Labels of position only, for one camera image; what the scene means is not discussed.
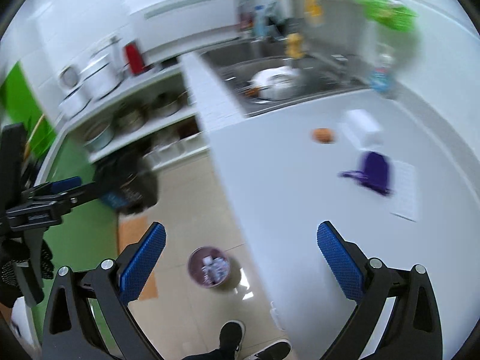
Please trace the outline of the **yellow sponge holder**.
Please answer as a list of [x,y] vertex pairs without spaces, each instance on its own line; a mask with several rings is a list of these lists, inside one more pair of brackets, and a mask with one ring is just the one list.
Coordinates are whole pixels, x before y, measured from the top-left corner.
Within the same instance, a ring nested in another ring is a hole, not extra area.
[[304,57],[303,37],[300,33],[291,33],[286,37],[286,56],[291,59]]

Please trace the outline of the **white countertop appliance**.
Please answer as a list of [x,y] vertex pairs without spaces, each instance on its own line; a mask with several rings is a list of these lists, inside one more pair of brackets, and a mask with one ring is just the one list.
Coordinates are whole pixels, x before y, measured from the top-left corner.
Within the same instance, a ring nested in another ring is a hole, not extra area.
[[235,39],[239,0],[124,0],[140,51],[154,60]]

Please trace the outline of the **white square plastic box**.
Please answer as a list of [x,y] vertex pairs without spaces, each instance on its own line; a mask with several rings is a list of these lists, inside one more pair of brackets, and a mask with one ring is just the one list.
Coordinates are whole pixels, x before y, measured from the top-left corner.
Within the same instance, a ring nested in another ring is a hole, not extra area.
[[358,150],[373,150],[383,144],[382,125],[364,109],[346,111],[341,119],[340,128]]

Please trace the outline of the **orange floor mat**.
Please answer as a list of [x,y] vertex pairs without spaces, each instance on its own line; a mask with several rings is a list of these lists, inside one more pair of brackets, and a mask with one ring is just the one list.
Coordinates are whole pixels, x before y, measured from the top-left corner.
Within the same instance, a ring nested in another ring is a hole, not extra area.
[[155,283],[154,252],[159,240],[160,226],[145,216],[122,219],[118,228],[118,250],[124,267],[120,272],[120,287],[124,300],[148,300],[158,296]]

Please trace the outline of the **white ribbed plastic tray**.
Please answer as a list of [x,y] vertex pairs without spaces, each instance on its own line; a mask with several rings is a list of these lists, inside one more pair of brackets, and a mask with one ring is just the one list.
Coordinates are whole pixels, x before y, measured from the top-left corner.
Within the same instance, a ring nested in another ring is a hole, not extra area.
[[417,222],[419,201],[416,168],[409,163],[394,160],[390,212],[400,218]]

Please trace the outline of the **purple velvet pouch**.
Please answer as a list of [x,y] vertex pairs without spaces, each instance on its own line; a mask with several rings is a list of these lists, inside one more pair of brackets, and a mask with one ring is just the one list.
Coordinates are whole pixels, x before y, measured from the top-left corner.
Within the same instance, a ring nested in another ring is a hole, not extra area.
[[355,180],[359,185],[383,196],[391,193],[390,160],[376,151],[363,153],[358,170],[339,172],[338,176]]

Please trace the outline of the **steel pot with lid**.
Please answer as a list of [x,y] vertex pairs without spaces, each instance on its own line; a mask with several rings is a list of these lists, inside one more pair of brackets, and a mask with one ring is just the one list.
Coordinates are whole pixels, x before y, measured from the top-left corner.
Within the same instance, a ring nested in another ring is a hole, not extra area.
[[187,105],[184,94],[164,92],[151,102],[149,112],[152,118],[165,118],[176,114]]

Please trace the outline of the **black dual pedal bin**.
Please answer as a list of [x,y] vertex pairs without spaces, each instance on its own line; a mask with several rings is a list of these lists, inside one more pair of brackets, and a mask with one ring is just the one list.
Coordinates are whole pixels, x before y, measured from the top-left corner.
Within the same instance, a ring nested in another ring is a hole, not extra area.
[[123,215],[139,214],[159,200],[157,176],[135,154],[102,160],[94,181],[99,184],[99,199]]

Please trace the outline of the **pink round waste basket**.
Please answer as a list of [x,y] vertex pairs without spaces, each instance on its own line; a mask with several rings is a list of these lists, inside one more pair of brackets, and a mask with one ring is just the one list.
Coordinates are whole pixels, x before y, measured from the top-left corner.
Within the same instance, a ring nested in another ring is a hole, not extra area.
[[202,246],[194,250],[186,266],[191,280],[205,289],[221,286],[231,272],[228,256],[213,246]]

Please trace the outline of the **white rice cooker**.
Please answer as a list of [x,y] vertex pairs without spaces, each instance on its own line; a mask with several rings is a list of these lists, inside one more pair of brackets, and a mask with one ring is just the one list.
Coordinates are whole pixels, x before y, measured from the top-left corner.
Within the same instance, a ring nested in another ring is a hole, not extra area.
[[80,72],[81,83],[92,101],[113,92],[124,79],[120,38],[111,35],[94,47],[89,63]]

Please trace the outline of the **large steel stockpot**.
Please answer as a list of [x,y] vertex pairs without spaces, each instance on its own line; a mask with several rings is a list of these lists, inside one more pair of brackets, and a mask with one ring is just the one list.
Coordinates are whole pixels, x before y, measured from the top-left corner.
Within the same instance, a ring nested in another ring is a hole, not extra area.
[[143,108],[123,106],[114,114],[114,122],[119,133],[133,133],[146,123]]

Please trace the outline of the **white storage bin middle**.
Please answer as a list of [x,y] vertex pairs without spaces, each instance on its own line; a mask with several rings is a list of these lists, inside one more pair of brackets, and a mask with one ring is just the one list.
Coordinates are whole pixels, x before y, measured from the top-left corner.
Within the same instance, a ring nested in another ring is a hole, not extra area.
[[151,136],[151,149],[143,159],[150,167],[161,166],[178,159],[185,153],[178,133],[161,130]]

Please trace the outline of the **steel kitchen sink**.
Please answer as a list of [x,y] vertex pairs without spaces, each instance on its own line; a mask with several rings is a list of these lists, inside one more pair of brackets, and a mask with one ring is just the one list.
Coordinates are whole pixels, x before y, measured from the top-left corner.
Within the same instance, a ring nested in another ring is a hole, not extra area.
[[330,61],[312,55],[293,59],[280,42],[229,41],[200,56],[247,117],[367,87],[348,72],[343,55]]

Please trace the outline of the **pale blue basin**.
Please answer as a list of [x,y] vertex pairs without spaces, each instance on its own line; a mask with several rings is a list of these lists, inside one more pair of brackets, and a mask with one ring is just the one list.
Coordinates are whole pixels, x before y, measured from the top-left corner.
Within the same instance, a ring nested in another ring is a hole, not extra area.
[[85,148],[90,153],[105,148],[115,135],[112,122],[108,120],[99,121],[93,124],[84,135]]

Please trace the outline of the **clear hand soap bottle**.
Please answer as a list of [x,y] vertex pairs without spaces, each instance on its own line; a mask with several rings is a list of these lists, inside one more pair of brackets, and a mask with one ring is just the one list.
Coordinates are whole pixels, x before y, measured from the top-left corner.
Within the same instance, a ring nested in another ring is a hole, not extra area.
[[369,74],[370,87],[384,98],[395,98],[395,57],[394,48],[385,43],[377,44],[377,56]]

